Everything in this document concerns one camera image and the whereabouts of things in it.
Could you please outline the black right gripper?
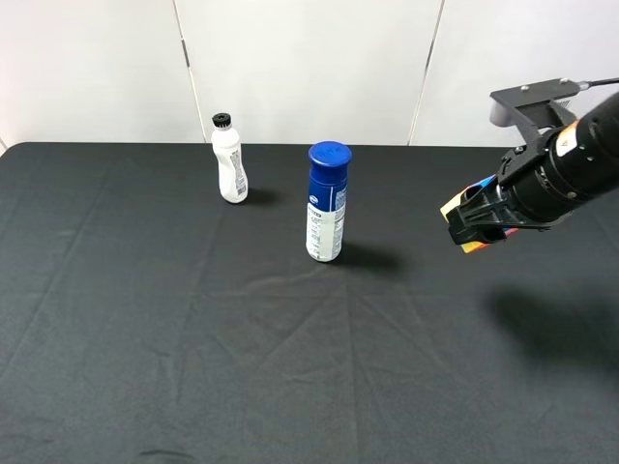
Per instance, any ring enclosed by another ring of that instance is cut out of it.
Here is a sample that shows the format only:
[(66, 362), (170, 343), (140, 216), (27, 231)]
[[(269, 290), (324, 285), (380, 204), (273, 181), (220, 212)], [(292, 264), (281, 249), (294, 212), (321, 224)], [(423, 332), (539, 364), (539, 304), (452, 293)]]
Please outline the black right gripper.
[(554, 161), (558, 130), (509, 150), (501, 159), (497, 181), (467, 188), (447, 213), (453, 242), (486, 247), (506, 240), (515, 227), (504, 220), (506, 195), (524, 229), (547, 230), (565, 220), (595, 196), (571, 185)]

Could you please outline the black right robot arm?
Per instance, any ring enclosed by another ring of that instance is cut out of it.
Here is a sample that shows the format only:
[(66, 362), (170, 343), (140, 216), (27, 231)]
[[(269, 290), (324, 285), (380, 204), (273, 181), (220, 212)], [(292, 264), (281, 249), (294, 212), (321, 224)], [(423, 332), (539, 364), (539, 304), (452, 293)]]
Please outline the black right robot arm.
[(450, 236), (461, 247), (492, 245), (517, 230), (546, 231), (618, 187), (616, 95), (581, 118), (555, 98), (503, 105), (524, 142), (446, 212)]

